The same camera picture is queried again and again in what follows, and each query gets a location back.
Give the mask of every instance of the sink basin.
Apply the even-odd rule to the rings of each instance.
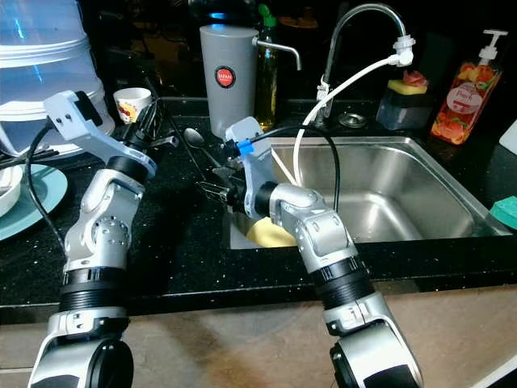
[[[273,138],[273,148],[292,165],[292,138]],[[357,243],[509,234],[489,211],[408,137],[339,137],[339,216]],[[303,186],[334,200],[334,163],[325,139],[305,138]],[[277,168],[279,181],[285,181]],[[254,224],[242,214],[225,220],[229,246],[258,247],[246,239]]]

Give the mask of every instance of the white hose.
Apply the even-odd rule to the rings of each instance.
[[[385,59],[383,59],[381,61],[375,62],[375,63],[371,64],[370,66],[365,67],[364,69],[362,69],[358,73],[352,75],[349,79],[347,79],[341,85],[336,87],[324,99],[322,99],[319,103],[317,103],[314,106],[314,108],[309,112],[307,117],[305,117],[303,125],[309,125],[309,123],[311,122],[313,117],[316,116],[316,113],[317,113],[317,111],[320,110],[320,108],[322,108],[328,101],[333,99],[338,93],[343,91],[345,88],[350,86],[352,83],[357,81],[359,78],[363,77],[364,75],[370,73],[371,71],[373,71],[375,69],[380,68],[381,66],[384,66],[384,65],[395,65],[397,63],[398,63],[398,55],[397,54],[393,54],[393,55],[391,55],[391,56],[389,56],[389,57],[387,57],[387,58],[385,58]],[[305,133],[304,129],[300,129],[298,131],[298,135],[296,136],[296,140],[295,140],[295,143],[294,143],[294,152],[292,154],[292,166],[293,166],[294,175],[295,175],[295,178],[296,178],[296,182],[295,183],[292,182],[292,184],[295,184],[296,186],[301,186],[300,144],[301,144],[301,139],[304,136],[304,133]],[[284,172],[284,174],[286,174],[286,172],[288,172],[288,169],[280,161],[280,159],[278,158],[278,155],[276,156],[275,160],[279,164],[279,166],[282,169],[282,171]]]
[[[296,185],[296,180],[294,179],[294,176],[292,176],[289,169],[285,166],[284,162],[282,162],[282,159],[280,159],[280,156],[271,148],[271,155],[273,155],[273,159],[275,160],[276,164],[278,164],[278,167],[280,167],[280,170],[284,173],[285,177],[289,180],[289,183],[293,186]]]

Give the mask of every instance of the white bowl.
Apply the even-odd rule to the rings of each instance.
[[[18,201],[22,177],[21,166],[0,170],[0,217],[11,210]]]

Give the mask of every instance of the blue clip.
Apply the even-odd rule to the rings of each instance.
[[[237,148],[239,149],[241,155],[251,154],[254,151],[253,144],[251,143],[250,139],[245,139],[238,142]]]

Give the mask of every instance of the faucet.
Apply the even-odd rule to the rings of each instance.
[[[398,33],[400,35],[397,43],[393,46],[397,52],[399,53],[399,49],[407,49],[409,46],[409,50],[411,50],[411,45],[414,44],[414,40],[409,35],[406,35],[406,27],[402,22],[400,16],[395,12],[390,6],[387,6],[382,3],[366,3],[361,4],[360,6],[356,6],[349,10],[336,24],[334,28],[334,32],[332,33],[332,38],[330,40],[330,50],[329,56],[326,59],[326,67],[325,73],[322,75],[322,84],[317,87],[317,100],[321,101],[324,99],[330,91],[330,71],[332,69],[332,64],[334,62],[334,55],[336,49],[336,42],[338,40],[339,34],[341,33],[342,28],[348,21],[357,14],[360,14],[363,11],[379,11],[383,14],[389,16],[396,24]],[[409,65],[409,63],[397,63],[397,65]],[[316,117],[316,122],[321,124],[324,118],[329,117],[330,109],[332,108],[332,100],[330,100],[325,107],[323,107],[318,113]]]
[[[298,53],[298,51],[295,48],[290,47],[290,46],[285,46],[283,44],[277,44],[277,43],[266,42],[265,40],[259,40],[258,37],[253,38],[253,44],[255,46],[258,45],[258,46],[268,47],[270,49],[276,49],[276,50],[287,51],[288,53],[292,53],[294,55],[294,57],[296,58],[296,70],[298,70],[298,71],[301,70],[300,54]]]

